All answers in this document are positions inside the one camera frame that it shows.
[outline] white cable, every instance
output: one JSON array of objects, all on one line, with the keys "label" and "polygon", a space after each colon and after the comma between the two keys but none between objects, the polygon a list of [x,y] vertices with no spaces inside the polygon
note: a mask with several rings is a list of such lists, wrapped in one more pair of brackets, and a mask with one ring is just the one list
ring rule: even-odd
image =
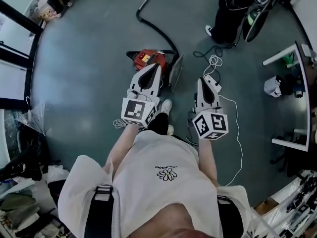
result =
[{"label": "white cable", "polygon": [[[132,92],[133,90],[132,89],[128,89],[127,90],[127,95],[129,95],[130,92]],[[146,99],[145,101],[152,101],[151,98],[149,98],[148,96],[144,95],[144,94],[139,94],[139,95],[142,95],[144,96]],[[116,129],[120,129],[120,128],[123,128],[123,127],[126,127],[128,124],[122,120],[122,119],[116,119],[113,121],[113,126],[116,128]]]},{"label": "white cable", "polygon": [[233,100],[230,100],[230,99],[228,99],[228,98],[226,98],[226,97],[223,97],[222,95],[219,95],[219,96],[222,97],[222,98],[224,98],[224,99],[226,99],[226,100],[228,100],[228,101],[234,102],[234,104],[236,105],[236,113],[237,113],[236,124],[237,124],[237,127],[238,127],[237,141],[238,141],[238,143],[239,143],[239,145],[240,145],[240,150],[241,150],[241,162],[240,162],[240,163],[241,163],[241,167],[240,167],[239,171],[235,174],[235,176],[233,177],[233,179],[231,180],[231,182],[226,185],[226,187],[227,187],[228,185],[230,185],[230,184],[234,181],[234,179],[236,178],[236,176],[237,176],[237,175],[240,173],[240,171],[242,170],[243,151],[242,151],[241,143],[240,143],[240,141],[239,141],[240,128],[239,128],[239,124],[238,124],[238,106],[237,106],[237,103],[236,103],[235,101],[233,101]]},{"label": "white cable", "polygon": [[[217,67],[220,67],[222,66],[222,59],[216,55],[211,55],[211,57],[209,58],[209,66],[204,70],[204,77],[208,74],[212,74],[214,72],[214,70],[217,68]],[[211,66],[214,66],[213,67],[213,71],[212,72],[209,72],[209,73],[206,73],[206,71],[211,67]]]},{"label": "white cable", "polygon": [[127,126],[127,123],[122,119],[116,119],[113,121],[112,124],[116,129],[120,129]]},{"label": "white cable", "polygon": [[[127,90],[127,96],[128,96],[129,93],[132,92],[132,91],[133,91],[132,89],[128,89],[128,90]],[[146,95],[144,95],[144,94],[142,94],[142,93],[138,93],[138,95],[144,96],[144,97],[145,97],[145,101],[151,101],[151,102],[152,102],[152,99],[151,99],[150,97],[148,97],[148,96],[146,96]]]}]

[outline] black strap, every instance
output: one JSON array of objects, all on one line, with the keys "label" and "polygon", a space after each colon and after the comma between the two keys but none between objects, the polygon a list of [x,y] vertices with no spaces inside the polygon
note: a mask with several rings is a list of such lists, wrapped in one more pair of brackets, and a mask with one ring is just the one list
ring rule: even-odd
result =
[{"label": "black strap", "polygon": [[243,223],[237,206],[226,196],[217,196],[223,238],[241,238]]},{"label": "black strap", "polygon": [[[85,238],[111,238],[114,198],[111,185],[98,186],[91,201]],[[217,196],[223,238],[241,238],[243,223],[237,206],[225,196]]]},{"label": "black strap", "polygon": [[85,238],[111,238],[114,198],[111,185],[98,186],[90,203]]}]

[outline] table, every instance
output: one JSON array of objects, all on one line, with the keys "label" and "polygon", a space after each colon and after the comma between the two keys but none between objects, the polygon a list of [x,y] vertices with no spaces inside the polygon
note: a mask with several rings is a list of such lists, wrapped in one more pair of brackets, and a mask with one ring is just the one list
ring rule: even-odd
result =
[{"label": "table", "polygon": [[263,65],[266,66],[272,62],[275,62],[275,61],[281,59],[282,57],[284,57],[290,53],[294,53],[296,55],[297,60],[298,60],[297,63],[301,67],[301,71],[302,71],[302,75],[303,75],[303,82],[304,82],[305,92],[306,92],[304,94],[304,97],[306,98],[306,104],[307,104],[307,129],[306,130],[295,129],[294,132],[298,132],[298,133],[307,135],[306,144],[301,145],[301,144],[297,144],[297,143],[293,143],[293,142],[289,142],[289,141],[285,141],[285,140],[281,140],[281,139],[277,139],[277,138],[273,138],[272,143],[308,152],[310,138],[311,138],[311,134],[312,134],[312,105],[311,105],[311,103],[312,103],[313,93],[312,93],[311,89],[312,89],[312,86],[314,85],[316,77],[317,77],[317,70],[314,69],[310,65],[310,58],[305,56],[304,50],[306,48],[307,48],[307,45],[302,44],[301,46],[299,46],[298,43],[295,42],[295,44],[293,44],[292,46],[284,49],[280,53],[265,60],[263,62]]}]

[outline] vacuum hose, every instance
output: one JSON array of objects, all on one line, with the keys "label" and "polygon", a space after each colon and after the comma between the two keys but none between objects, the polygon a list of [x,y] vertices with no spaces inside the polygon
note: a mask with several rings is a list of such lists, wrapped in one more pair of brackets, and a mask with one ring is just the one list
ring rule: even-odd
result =
[{"label": "vacuum hose", "polygon": [[145,0],[143,2],[143,4],[141,4],[139,9],[137,10],[137,13],[136,13],[137,19],[139,21],[147,24],[148,26],[152,27],[155,31],[157,31],[159,34],[161,34],[163,36],[163,38],[166,39],[166,41],[170,44],[170,46],[172,47],[173,51],[175,52],[175,56],[174,56],[173,61],[172,61],[172,66],[173,66],[174,63],[177,61],[177,59],[179,59],[179,53],[178,53],[178,50],[177,50],[175,44],[172,42],[172,40],[162,30],[160,30],[157,26],[153,25],[151,22],[145,20],[144,18],[142,18],[140,16],[140,12],[141,12],[142,8],[145,6],[145,4],[147,2],[148,2],[148,0]]}]

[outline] power cord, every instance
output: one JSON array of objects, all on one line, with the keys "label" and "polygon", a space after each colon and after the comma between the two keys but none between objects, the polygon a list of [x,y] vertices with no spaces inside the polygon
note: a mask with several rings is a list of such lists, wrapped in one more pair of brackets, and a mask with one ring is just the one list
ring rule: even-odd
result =
[{"label": "power cord", "polygon": [[116,119],[113,121],[113,126],[116,128],[116,129],[120,129],[120,128],[123,128],[123,127],[126,127],[128,124],[122,120],[122,119]]},{"label": "power cord", "polygon": [[[247,14],[248,14],[248,12],[245,13],[243,22],[245,21],[245,19],[247,17]],[[239,34],[239,38],[238,38],[238,41],[236,43],[231,43],[231,44],[228,44],[227,46],[224,46],[224,47],[219,47],[217,45],[214,45],[210,49],[208,49],[205,53],[202,53],[200,51],[194,51],[193,52],[193,55],[195,57],[204,58],[209,63],[209,66],[204,70],[204,76],[208,75],[208,74],[211,74],[211,73],[214,73],[214,72],[217,72],[217,74],[219,76],[219,79],[216,82],[216,85],[218,85],[220,83],[220,80],[221,80],[220,73],[219,73],[219,71],[216,68],[222,66],[221,57],[223,55],[223,50],[229,50],[229,49],[235,48],[238,45],[238,43],[239,43],[239,41],[241,39],[242,31],[243,31],[243,27],[241,28],[241,31],[240,31],[240,34]],[[206,55],[210,51],[212,51],[213,49],[214,49],[214,55],[211,55],[210,58],[207,59]],[[205,74],[206,70],[208,70],[210,67],[213,68],[213,71]]]},{"label": "power cord", "polygon": [[250,6],[243,7],[243,8],[238,8],[238,9],[229,9],[228,4],[227,4],[227,0],[224,0],[224,1],[226,2],[226,6],[227,6],[227,9],[228,9],[228,10],[245,10],[245,9],[248,9],[249,7],[252,6],[252,5],[250,5]]},{"label": "power cord", "polygon": [[193,136],[192,136],[192,133],[190,132],[189,126],[187,126],[187,129],[188,129],[190,138],[189,138],[189,137],[185,137],[185,138],[186,138],[186,141],[187,141],[191,146],[199,146],[198,143],[193,142]]},{"label": "power cord", "polygon": [[131,93],[131,92],[133,92],[133,93],[135,94],[135,96],[137,96],[137,95],[144,96],[144,97],[145,97],[145,101],[150,101],[150,102],[152,102],[152,99],[151,99],[150,97],[148,97],[148,96],[146,96],[146,95],[144,95],[144,94],[142,94],[142,93],[138,93],[138,92],[136,92],[136,91],[134,91],[134,90],[132,90],[132,89],[128,89],[128,90],[127,90],[127,96],[128,96],[129,93]]},{"label": "power cord", "polygon": [[[231,47],[230,45],[227,45],[227,46],[225,46],[225,47],[212,46],[212,47],[211,47],[210,49],[208,49],[205,53],[202,53],[202,52],[200,52],[200,51],[194,51],[194,52],[193,52],[193,55],[194,55],[195,57],[197,57],[197,58],[204,58],[204,59],[209,63],[209,66],[208,66],[208,67],[205,69],[205,71],[204,71],[204,75],[205,75],[206,70],[209,69],[210,67],[213,68],[213,71],[210,72],[210,73],[213,73],[214,71],[217,72],[217,74],[218,74],[218,76],[219,76],[219,79],[218,79],[216,85],[219,84],[219,82],[220,82],[220,80],[221,80],[221,76],[220,76],[219,71],[216,69],[216,67],[217,67],[218,65],[215,65],[215,63],[214,63],[213,61],[217,61],[217,62],[218,62],[219,59],[220,59],[220,60],[221,60],[221,65],[222,65],[222,59],[220,58],[220,57],[222,57],[222,54],[223,54],[222,50],[223,50],[223,49],[231,49],[231,48],[233,48],[233,47]],[[210,58],[207,59],[206,55],[207,55],[211,50],[213,50],[213,49],[214,49],[215,55],[211,55]]]},{"label": "power cord", "polygon": [[233,101],[233,100],[230,100],[230,99],[228,99],[228,98],[226,98],[226,97],[220,95],[220,94],[219,94],[219,96],[222,97],[222,98],[224,98],[224,99],[226,99],[226,100],[228,100],[228,101],[233,102],[233,103],[236,105],[236,115],[237,115],[237,117],[236,117],[236,124],[237,124],[237,127],[238,127],[237,142],[239,143],[239,145],[240,145],[240,150],[241,150],[241,161],[240,161],[240,165],[241,165],[241,166],[240,166],[240,169],[239,169],[239,171],[235,174],[235,176],[233,177],[233,179],[231,180],[231,182],[226,185],[226,187],[227,187],[228,185],[230,185],[230,184],[234,181],[234,179],[237,177],[237,175],[238,175],[238,174],[240,173],[240,171],[242,170],[243,151],[242,151],[241,143],[240,143],[240,141],[239,141],[240,127],[239,127],[239,124],[238,124],[238,106],[237,106],[237,103],[236,103],[235,101]]}]

